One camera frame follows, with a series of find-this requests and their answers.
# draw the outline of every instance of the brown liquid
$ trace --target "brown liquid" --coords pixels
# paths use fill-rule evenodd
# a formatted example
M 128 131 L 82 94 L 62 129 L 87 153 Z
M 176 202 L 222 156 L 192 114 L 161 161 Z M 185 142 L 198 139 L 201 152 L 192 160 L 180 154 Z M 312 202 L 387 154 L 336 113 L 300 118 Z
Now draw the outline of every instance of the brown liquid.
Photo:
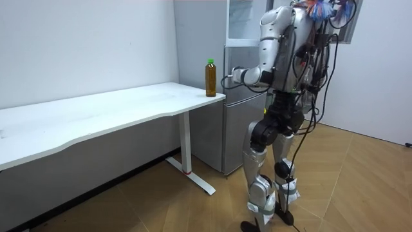
M 216 96 L 216 66 L 214 64 L 206 65 L 206 96 Z

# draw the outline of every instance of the table top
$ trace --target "table top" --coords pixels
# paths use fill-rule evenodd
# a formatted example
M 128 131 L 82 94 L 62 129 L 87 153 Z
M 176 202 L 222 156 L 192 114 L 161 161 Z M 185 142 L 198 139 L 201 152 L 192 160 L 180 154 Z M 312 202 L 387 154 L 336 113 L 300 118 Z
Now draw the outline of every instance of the table top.
M 214 102 L 205 90 L 173 82 L 0 110 L 0 170 L 73 144 Z

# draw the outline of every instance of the floor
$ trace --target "floor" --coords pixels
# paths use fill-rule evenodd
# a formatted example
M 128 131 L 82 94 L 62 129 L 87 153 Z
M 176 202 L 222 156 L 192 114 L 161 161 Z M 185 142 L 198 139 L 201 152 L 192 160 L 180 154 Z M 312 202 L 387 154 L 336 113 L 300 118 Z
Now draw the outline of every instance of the floor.
M 262 173 L 273 178 L 273 165 L 269 149 Z M 412 231 L 412 149 L 320 125 L 295 166 L 302 197 L 290 210 L 301 232 Z M 252 221 L 242 169 L 225 178 L 193 157 L 193 170 L 213 196 L 162 162 L 32 231 L 219 232 Z M 271 223 L 295 231 L 277 217 Z

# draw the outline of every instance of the refrigerator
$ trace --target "refrigerator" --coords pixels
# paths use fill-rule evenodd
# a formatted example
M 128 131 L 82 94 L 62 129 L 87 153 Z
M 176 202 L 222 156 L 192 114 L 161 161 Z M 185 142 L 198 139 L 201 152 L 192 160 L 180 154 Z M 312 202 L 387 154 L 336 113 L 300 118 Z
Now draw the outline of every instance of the refrigerator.
M 224 90 L 220 84 L 234 67 L 258 65 L 259 20 L 267 10 L 263 2 L 174 2 L 180 83 L 204 89 L 207 59 L 213 58 L 217 91 L 226 95 L 223 102 L 190 111 L 192 154 L 224 175 L 242 165 L 248 125 L 263 118 L 266 93 L 244 86 Z M 225 83 L 235 84 L 229 79 Z

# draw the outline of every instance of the silver refrigerator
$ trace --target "silver refrigerator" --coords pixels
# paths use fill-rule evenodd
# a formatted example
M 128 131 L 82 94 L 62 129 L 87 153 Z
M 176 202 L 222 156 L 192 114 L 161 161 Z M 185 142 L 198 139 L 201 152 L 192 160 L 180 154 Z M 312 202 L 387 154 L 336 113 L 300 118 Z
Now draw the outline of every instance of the silver refrigerator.
M 223 102 L 190 112 L 192 154 L 225 175 L 242 165 L 243 138 L 248 125 L 263 118 L 266 101 L 265 93 L 254 93 L 244 86 L 233 90 L 221 87 L 221 79 L 233 67 L 253 68 L 259 62 L 258 46 L 227 46 L 227 16 L 239 18 L 228 10 L 231 2 L 174 2 L 180 83 L 204 89 L 207 59 L 213 58 L 217 90 L 226 95 Z M 238 29 L 243 21 L 235 23 L 233 28 Z M 253 24 L 259 29 L 258 21 Z

